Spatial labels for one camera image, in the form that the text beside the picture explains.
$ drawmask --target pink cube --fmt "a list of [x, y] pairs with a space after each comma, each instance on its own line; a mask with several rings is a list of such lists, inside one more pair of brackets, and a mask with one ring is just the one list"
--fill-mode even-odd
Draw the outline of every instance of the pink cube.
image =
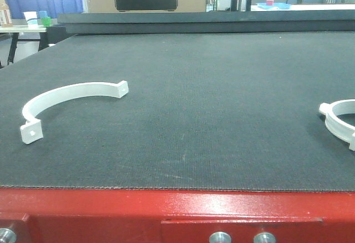
[[273, 6], [273, 0], [266, 0], [267, 6]]

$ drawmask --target green cup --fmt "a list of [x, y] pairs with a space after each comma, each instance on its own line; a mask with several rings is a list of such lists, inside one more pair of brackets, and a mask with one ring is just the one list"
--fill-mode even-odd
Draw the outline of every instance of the green cup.
[[52, 25], [52, 19], [50, 17], [42, 17], [40, 20], [42, 21], [42, 25], [45, 27]]

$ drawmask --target table leg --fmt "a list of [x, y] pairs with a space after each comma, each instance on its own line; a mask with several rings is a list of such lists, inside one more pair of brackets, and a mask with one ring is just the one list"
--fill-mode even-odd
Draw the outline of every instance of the table leg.
[[38, 46], [38, 51], [45, 49], [48, 47], [48, 37], [46, 32], [40, 32], [39, 33], [40, 40], [39, 40], [39, 46]]
[[13, 63], [13, 59], [15, 57], [15, 52], [17, 48], [18, 35], [19, 35], [18, 32], [12, 33], [11, 46], [10, 46], [9, 56], [7, 58], [7, 65]]

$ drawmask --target white plastic part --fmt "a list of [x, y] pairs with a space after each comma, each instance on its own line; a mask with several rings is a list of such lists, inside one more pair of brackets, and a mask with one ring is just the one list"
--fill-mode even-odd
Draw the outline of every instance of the white plastic part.
[[22, 115], [26, 119], [26, 123], [20, 127], [22, 141], [30, 144], [43, 138], [42, 126], [36, 115], [49, 107], [67, 100], [90, 96], [122, 98], [128, 91], [128, 83], [124, 80], [118, 84], [106, 82], [80, 83], [42, 93], [26, 103], [22, 109]]
[[338, 115], [355, 114], [355, 100], [339, 100], [319, 106], [319, 112], [326, 116], [326, 127], [336, 137], [350, 143], [349, 149], [355, 150], [355, 126], [340, 120]]

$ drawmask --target floor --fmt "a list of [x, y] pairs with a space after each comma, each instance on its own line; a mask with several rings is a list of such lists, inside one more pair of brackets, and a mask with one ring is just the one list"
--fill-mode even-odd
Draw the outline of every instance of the floor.
[[[39, 38], [39, 34], [26, 33], [25, 35], [20, 35], [20, 38]], [[7, 65], [10, 44], [11, 38], [9, 37], [9, 34], [0, 34], [0, 61], [3, 67]], [[14, 63], [36, 53], [37, 50], [38, 42], [18, 42]]]

